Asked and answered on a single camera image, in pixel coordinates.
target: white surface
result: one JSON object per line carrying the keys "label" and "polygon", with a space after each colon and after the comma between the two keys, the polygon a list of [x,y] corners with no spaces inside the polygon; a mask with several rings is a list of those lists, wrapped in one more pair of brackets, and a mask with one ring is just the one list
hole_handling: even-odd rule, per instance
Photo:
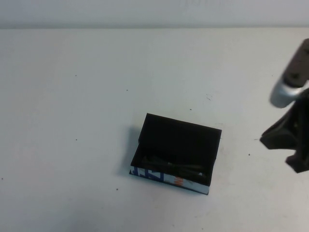
{"label": "white surface", "polygon": [[[256,140],[308,37],[0,30],[0,231],[308,231],[309,172]],[[147,112],[223,130],[209,196],[128,174]]]}
{"label": "white surface", "polygon": [[0,28],[309,26],[307,0],[2,0]]}

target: white table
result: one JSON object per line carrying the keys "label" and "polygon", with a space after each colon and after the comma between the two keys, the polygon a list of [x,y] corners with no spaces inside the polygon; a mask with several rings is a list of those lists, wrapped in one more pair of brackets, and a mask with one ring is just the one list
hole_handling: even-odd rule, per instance
{"label": "white table", "polygon": [[[286,112],[269,93],[308,37],[0,30],[0,231],[307,232],[309,172],[257,139]],[[128,174],[146,113],[223,130],[209,196]]]}

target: open box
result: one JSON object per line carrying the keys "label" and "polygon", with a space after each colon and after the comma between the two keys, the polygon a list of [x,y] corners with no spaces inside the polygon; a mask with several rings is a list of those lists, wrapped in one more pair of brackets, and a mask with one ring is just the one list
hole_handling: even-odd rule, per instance
{"label": "open box", "polygon": [[207,195],[221,132],[147,114],[130,174]]}

